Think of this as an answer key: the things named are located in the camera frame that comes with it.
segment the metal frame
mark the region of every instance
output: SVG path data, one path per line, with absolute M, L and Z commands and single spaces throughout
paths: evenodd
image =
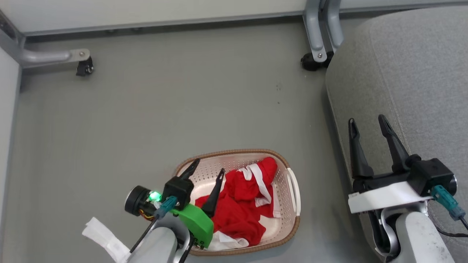
M 8 53 L 22 68 L 85 61 L 90 57 L 88 49 L 67 51 L 30 51 L 24 49 L 26 37 L 11 23 L 0 10 L 0 47 Z M 14 34 L 14 38 L 5 33 L 5 28 Z
M 306 2 L 303 14 L 304 25 L 309 39 L 310 50 L 316 62 L 327 60 L 327 53 L 319 24 L 320 15 L 323 15 L 325 19 L 333 52 L 337 50 L 343 41 L 344 37 L 339 17 L 340 4 L 341 0 L 307 0 Z
M 307 0 L 303 14 L 310 50 L 316 62 L 324 62 L 327 59 L 319 24 L 321 1 L 326 0 Z
M 424 215 L 428 216 L 427 213 L 427 201 L 424 202 L 417 202 L 407 205 L 401 205 L 397 207 L 387 207 L 381 210 L 380 212 L 380 219 L 379 224 L 381 224 L 388 235 L 388 239 L 390 241 L 390 251 L 388 253 L 384 252 L 379 248 L 379 246 L 375 243 L 375 251 L 379 253 L 381 256 L 387 257 L 394 257 L 398 254 L 398 249 L 400 247 L 400 243 L 398 242 L 398 237 L 393 230 L 393 228 L 387 223 L 387 219 L 394 215 L 394 214 L 403 214 L 405 212 L 420 212 Z

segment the white tape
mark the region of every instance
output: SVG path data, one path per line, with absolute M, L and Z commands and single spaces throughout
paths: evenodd
M 116 263 L 127 262 L 130 256 L 128 247 L 95 217 L 86 224 L 86 228 L 81 234 L 103 247 Z
M 207 248 L 208 251 L 220 251 L 227 249 L 246 248 L 249 246 L 249 242 L 244 238 L 232 238 L 226 234 L 216 231 L 213 234 L 210 246 Z
M 411 204 L 431 199 L 421 197 L 408 182 L 399 182 L 364 192 L 349 195 L 348 205 L 352 214 L 386 207 Z

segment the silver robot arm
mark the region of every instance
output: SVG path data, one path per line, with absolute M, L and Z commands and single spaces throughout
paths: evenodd
M 182 263 L 194 238 L 185 224 L 171 214 L 158 220 L 154 228 L 130 255 L 128 263 Z
M 427 201 L 436 199 L 454 220 L 464 222 L 464 211 L 453 195 L 453 173 L 438 159 L 409 156 L 389 121 L 379 115 L 382 135 L 392 156 L 392 172 L 375 175 L 367 163 L 354 119 L 348 122 L 353 191 L 351 213 L 365 213 L 373 232 L 375 250 L 392 263 L 452 263 L 445 243 L 427 213 Z

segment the black wheel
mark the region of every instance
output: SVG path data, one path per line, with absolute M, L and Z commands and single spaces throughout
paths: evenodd
M 86 75 L 92 74 L 94 71 L 93 60 L 89 57 L 87 60 L 78 62 L 78 67 L 76 67 L 76 75 L 84 77 Z
M 140 216 L 139 210 L 145 204 L 149 193 L 149 189 L 140 185 L 133 188 L 125 200 L 125 211 L 132 215 Z
M 305 54 L 301 59 L 300 63 L 302 65 L 302 68 L 308 71 L 317 71 L 317 69 L 320 68 L 321 63 L 316 62 L 314 60 L 314 57 L 312 56 L 312 53 L 307 53 Z
M 324 68 L 328 68 L 328 66 L 330 65 L 330 62 L 331 62 L 331 59 L 333 58 L 333 55 L 335 53 L 333 51 L 329 51 L 327 52 L 327 59 L 323 62 L 323 67 Z

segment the cable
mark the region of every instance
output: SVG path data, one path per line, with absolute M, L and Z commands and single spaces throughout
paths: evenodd
M 133 247 L 130 249 L 130 253 L 133 253 L 135 249 L 138 247 L 138 245 L 141 243 L 141 241 L 145 238 L 145 236 L 148 234 L 148 232 L 154 227 L 156 222 L 158 221 L 159 218 L 163 218 L 169 211 L 171 211 L 177 204 L 177 198 L 174 196 L 170 196 L 162 203 L 161 207 L 156 210 L 154 214 L 154 218 L 151 221 L 151 224 L 146 228 L 146 230 L 143 232 L 140 238 L 138 238 L 137 242 Z
M 434 198 L 435 201 L 443 205 L 445 209 L 447 209 L 450 217 L 454 221 L 460 220 L 462 224 L 465 226 L 465 228 L 468 230 L 468 223 L 465 220 L 465 215 L 466 212 L 458 206 L 458 202 L 455 200 L 455 198 L 442 186 L 442 185 L 436 185 L 432 188 L 431 190 L 431 196 Z M 445 231 L 442 231 L 440 228 L 436 226 L 436 229 L 439 233 L 450 236 L 450 237 L 468 237 L 468 234 L 464 233 L 448 233 Z
M 468 224 L 467 224 L 465 218 L 464 218 L 464 217 L 460 217 L 460 221 L 461 221 L 462 224 L 465 226 L 465 228 L 468 230 Z
M 195 237 L 193 236 L 192 232 L 189 231 L 190 239 L 189 239 L 189 246 L 187 249 L 183 252 L 182 257 L 180 257 L 179 263 L 184 263 L 185 260 L 187 259 L 187 256 L 190 253 L 190 250 L 193 247 L 193 243 L 195 243 Z
M 450 236 L 450 237 L 468 237 L 468 234 L 464 234 L 464 233 L 449 233 L 449 232 L 445 232 L 443 231 L 442 229 L 440 229 L 438 226 L 436 226 L 436 229 L 439 233 L 441 233 L 442 235 L 446 235 L 446 236 Z
M 153 215 L 147 215 L 142 209 L 139 210 L 140 215 L 148 220 L 148 221 L 153 221 L 154 216 Z
M 149 226 L 146 228 L 146 230 L 143 232 L 143 234 L 141 235 L 140 238 L 138 238 L 137 242 L 135 243 L 135 245 L 133 245 L 133 247 L 130 249 L 130 253 L 133 253 L 135 251 L 135 249 L 138 247 L 138 245 L 141 243 L 141 241 L 145 238 L 146 234 L 148 234 L 148 232 L 151 230 L 151 228 L 153 228 L 153 226 L 156 224 L 156 222 L 158 221 L 158 218 L 159 218 L 159 215 L 155 215 L 154 216 L 154 219 L 153 221 L 151 221 L 151 224 L 149 224 Z

